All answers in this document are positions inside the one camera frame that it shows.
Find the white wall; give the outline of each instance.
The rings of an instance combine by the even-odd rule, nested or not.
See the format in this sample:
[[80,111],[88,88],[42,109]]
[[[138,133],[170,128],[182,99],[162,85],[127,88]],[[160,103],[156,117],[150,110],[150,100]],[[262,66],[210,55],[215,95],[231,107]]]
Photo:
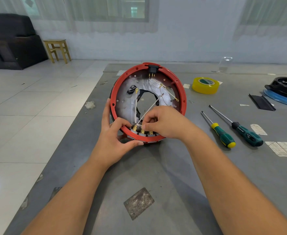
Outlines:
[[145,34],[79,34],[65,38],[74,59],[287,63],[287,38],[243,36],[233,40],[246,0],[160,0],[158,31]]

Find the black sofa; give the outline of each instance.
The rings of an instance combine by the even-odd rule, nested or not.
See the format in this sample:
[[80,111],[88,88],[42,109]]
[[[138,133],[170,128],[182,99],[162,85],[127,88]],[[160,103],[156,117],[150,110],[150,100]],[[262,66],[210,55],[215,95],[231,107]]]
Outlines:
[[0,14],[0,69],[22,70],[47,59],[28,16]]

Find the wooden stool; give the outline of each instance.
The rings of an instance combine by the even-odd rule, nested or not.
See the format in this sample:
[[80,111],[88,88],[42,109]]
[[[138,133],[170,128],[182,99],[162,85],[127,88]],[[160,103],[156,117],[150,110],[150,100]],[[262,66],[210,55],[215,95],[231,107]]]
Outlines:
[[66,59],[65,54],[68,55],[68,58],[69,58],[70,61],[72,60],[70,58],[70,55],[69,55],[68,47],[67,47],[67,44],[66,44],[66,39],[48,39],[48,40],[44,40],[43,42],[45,43],[45,45],[47,47],[47,52],[50,55],[52,63],[54,63],[54,59],[52,57],[52,53],[55,54],[56,60],[58,61],[58,56],[57,56],[57,53],[56,53],[57,49],[60,49],[62,51],[65,63],[67,63],[67,59]]

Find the stool leg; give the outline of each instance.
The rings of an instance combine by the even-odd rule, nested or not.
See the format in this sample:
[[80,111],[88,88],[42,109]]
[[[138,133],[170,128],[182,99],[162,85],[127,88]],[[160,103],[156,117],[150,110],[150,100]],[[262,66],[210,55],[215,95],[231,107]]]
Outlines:
[[51,59],[52,63],[54,63],[54,59],[53,59],[53,57],[52,57],[49,44],[45,43],[45,45],[46,45],[46,48],[47,48],[47,52],[48,52],[48,54],[49,54],[49,56],[50,56],[50,59]]
[[69,51],[68,51],[68,47],[67,47],[66,41],[64,42],[64,46],[65,46],[65,49],[66,49],[66,52],[67,52],[67,56],[68,56],[69,60],[71,61],[72,59],[71,59],[71,57],[69,55]]
[[63,44],[62,43],[60,43],[60,48],[61,48],[61,51],[62,51],[62,54],[63,54],[64,61],[65,61],[65,63],[67,63],[67,59],[66,59],[66,56],[65,56],[65,53],[64,53],[64,48],[63,48]]
[[59,61],[58,56],[57,56],[57,53],[56,53],[56,50],[55,50],[54,54],[55,54],[55,58],[56,58],[56,60],[57,60],[57,61]]

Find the red circular housing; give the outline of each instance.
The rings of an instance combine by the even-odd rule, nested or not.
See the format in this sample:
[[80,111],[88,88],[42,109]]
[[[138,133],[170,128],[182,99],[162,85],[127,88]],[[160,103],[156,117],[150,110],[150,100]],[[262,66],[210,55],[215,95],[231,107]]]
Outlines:
[[[186,103],[187,98],[186,98],[186,93],[185,93],[184,87],[183,87],[182,83],[180,82],[180,80],[177,78],[177,76],[173,72],[171,72],[167,68],[162,67],[161,65],[156,64],[156,63],[148,63],[147,62],[147,63],[142,63],[142,64],[139,64],[137,66],[134,66],[134,67],[128,69],[115,82],[115,84],[112,88],[111,96],[110,96],[110,98],[111,98],[110,106],[111,106],[111,114],[112,114],[113,120],[116,120],[118,117],[121,117],[121,116],[117,115],[115,107],[116,107],[117,103],[119,103],[119,104],[121,103],[121,101],[116,101],[116,100],[117,100],[117,95],[118,95],[118,92],[119,92],[122,84],[125,81],[128,81],[130,78],[132,78],[136,74],[137,74],[137,76],[141,76],[141,77],[136,78],[136,82],[138,82],[140,79],[142,79],[142,80],[146,79],[147,80],[149,77],[148,68],[151,65],[158,66],[157,73],[155,73],[156,78],[162,79],[164,81],[164,82],[162,82],[164,84],[164,86],[171,88],[175,93],[175,97],[177,99],[179,99],[178,102],[176,100],[173,100],[173,102],[171,101],[173,104],[173,107],[175,107],[175,109],[178,110],[182,115],[185,115],[186,108],[187,108],[187,103]],[[124,134],[127,135],[128,138],[140,140],[144,143],[154,143],[154,142],[158,142],[158,141],[164,139],[164,137],[161,135],[157,135],[157,136],[153,136],[153,137],[140,136],[138,134],[133,133],[126,126],[122,126],[121,130],[122,130],[122,132],[124,132]]]

